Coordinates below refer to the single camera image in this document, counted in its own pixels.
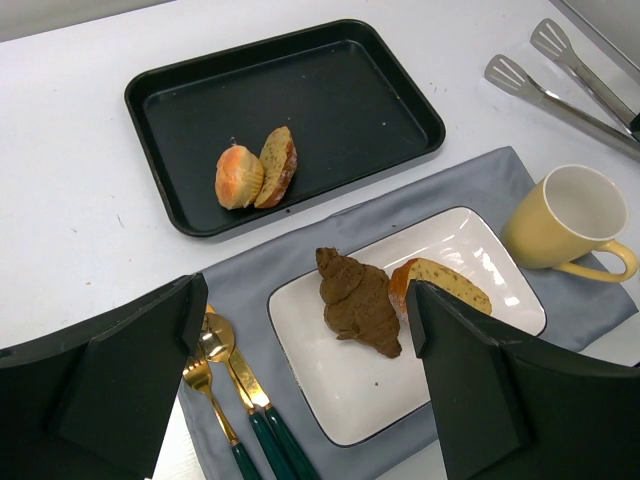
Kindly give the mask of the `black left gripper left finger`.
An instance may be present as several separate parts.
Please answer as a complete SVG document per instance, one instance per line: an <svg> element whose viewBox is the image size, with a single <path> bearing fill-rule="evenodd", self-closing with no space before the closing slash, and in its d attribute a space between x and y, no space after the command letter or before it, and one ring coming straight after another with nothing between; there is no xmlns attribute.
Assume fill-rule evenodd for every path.
<svg viewBox="0 0 640 480"><path fill-rule="evenodd" d="M152 477L208 288L185 275L1 351L4 479Z"/></svg>

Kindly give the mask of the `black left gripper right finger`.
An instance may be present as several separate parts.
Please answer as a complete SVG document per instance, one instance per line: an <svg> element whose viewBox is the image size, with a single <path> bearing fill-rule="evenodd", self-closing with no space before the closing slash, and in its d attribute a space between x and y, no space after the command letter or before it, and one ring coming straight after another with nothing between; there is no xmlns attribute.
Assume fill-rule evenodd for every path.
<svg viewBox="0 0 640 480"><path fill-rule="evenodd" d="M635 479L639 372L412 281L406 302L451 479Z"/></svg>

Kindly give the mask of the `tan seeded bread slice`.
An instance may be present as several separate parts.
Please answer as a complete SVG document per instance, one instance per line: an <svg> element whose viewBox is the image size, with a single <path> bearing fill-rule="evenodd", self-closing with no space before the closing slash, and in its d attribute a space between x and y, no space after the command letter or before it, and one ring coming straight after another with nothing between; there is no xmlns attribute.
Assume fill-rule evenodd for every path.
<svg viewBox="0 0 640 480"><path fill-rule="evenodd" d="M462 274L429 259L413 258L393 271L388 284L390 303L402 323L408 323L406 293L411 280L434 283L473 308L492 314L489 296Z"/></svg>

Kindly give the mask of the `brown chocolate croissant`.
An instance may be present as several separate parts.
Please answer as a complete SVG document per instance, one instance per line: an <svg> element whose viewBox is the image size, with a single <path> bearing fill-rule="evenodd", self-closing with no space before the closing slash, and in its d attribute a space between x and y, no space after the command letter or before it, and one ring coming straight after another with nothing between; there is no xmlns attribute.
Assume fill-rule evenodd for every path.
<svg viewBox="0 0 640 480"><path fill-rule="evenodd" d="M336 339L370 346L387 358L398 357L400 323L388 298L388 275L333 247L317 248L315 259L322 277L324 320Z"/></svg>

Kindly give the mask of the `round pale bread roll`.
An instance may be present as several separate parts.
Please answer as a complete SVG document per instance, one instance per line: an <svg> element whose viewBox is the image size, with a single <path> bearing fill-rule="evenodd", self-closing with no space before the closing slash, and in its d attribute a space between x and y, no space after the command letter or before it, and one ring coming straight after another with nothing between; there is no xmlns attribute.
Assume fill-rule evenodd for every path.
<svg viewBox="0 0 640 480"><path fill-rule="evenodd" d="M246 147L234 145L221 154L216 165L215 193L222 207L248 207L258 196L263 181L263 164Z"/></svg>

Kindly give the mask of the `brown crusted bread wedge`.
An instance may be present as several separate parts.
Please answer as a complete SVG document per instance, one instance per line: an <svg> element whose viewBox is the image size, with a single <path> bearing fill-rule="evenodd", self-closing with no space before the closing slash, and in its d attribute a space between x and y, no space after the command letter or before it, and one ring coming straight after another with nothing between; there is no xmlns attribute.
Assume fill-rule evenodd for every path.
<svg viewBox="0 0 640 480"><path fill-rule="evenodd" d="M269 134L259 159L264 167L264 180L254 206L266 209L282 200L297 170L297 150L288 127L276 128Z"/></svg>

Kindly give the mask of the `grey cloth placemat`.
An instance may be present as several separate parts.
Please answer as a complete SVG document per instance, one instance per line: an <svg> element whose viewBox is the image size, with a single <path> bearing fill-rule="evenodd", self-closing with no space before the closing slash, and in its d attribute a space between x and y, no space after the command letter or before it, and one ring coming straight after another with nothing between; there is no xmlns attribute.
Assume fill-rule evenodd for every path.
<svg viewBox="0 0 640 480"><path fill-rule="evenodd" d="M448 208L471 207L494 230L503 228L517 201L534 181L511 147L488 152L417 182L270 240L204 271L214 309L237 330L240 349L322 479L377 479L437 443L430 402L355 446L339 447L321 430L276 339L267 313L269 296L285 281L315 265L312 241L351 252ZM638 314L624 286L597 284L558 272L525 272L546 312L542 339L582 351ZM227 373L214 373L214 395L229 414L247 451L263 473L275 479ZM180 400L194 450L206 479L242 479L213 407L182 382Z"/></svg>

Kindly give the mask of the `white rectangular plate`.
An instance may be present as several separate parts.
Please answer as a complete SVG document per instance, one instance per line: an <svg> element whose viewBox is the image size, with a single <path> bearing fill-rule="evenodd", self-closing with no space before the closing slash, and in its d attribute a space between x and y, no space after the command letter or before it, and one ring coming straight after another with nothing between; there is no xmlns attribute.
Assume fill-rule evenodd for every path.
<svg viewBox="0 0 640 480"><path fill-rule="evenodd" d="M489 296L492 315L534 336L546 312L499 238L475 211L455 207L350 253L392 273L412 258L436 261ZM355 341L339 341L323 318L315 269L269 297L268 314L291 371L326 437L350 447L427 404L430 395L410 327L400 324L401 355L389 359Z"/></svg>

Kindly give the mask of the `yellow ceramic mug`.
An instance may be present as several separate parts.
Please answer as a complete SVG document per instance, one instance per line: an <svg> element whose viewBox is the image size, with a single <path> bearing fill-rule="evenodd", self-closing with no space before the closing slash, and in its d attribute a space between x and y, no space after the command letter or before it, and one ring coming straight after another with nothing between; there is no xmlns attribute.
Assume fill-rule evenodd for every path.
<svg viewBox="0 0 640 480"><path fill-rule="evenodd" d="M502 241L521 267L621 283L639 270L636 254L616 240L628 221L627 203L612 180L587 166L563 165L526 195L506 222ZM575 263L593 251L617 256L624 270L610 273Z"/></svg>

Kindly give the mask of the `black baking tray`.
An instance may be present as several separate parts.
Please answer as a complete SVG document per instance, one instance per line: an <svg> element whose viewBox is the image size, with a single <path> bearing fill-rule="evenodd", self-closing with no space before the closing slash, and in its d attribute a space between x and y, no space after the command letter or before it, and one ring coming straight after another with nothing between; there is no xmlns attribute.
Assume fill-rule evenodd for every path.
<svg viewBox="0 0 640 480"><path fill-rule="evenodd" d="M379 34L339 20L146 71L125 103L172 225L226 239L430 160L445 125ZM293 135L298 168L278 205L227 210L216 163Z"/></svg>

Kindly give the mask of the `aluminium frame rail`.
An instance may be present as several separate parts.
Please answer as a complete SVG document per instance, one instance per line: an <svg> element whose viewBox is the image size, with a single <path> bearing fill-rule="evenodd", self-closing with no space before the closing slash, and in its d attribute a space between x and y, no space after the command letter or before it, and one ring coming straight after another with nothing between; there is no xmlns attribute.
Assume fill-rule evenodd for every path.
<svg viewBox="0 0 640 480"><path fill-rule="evenodd" d="M639 83L639 1L559 1L558 9Z"/></svg>

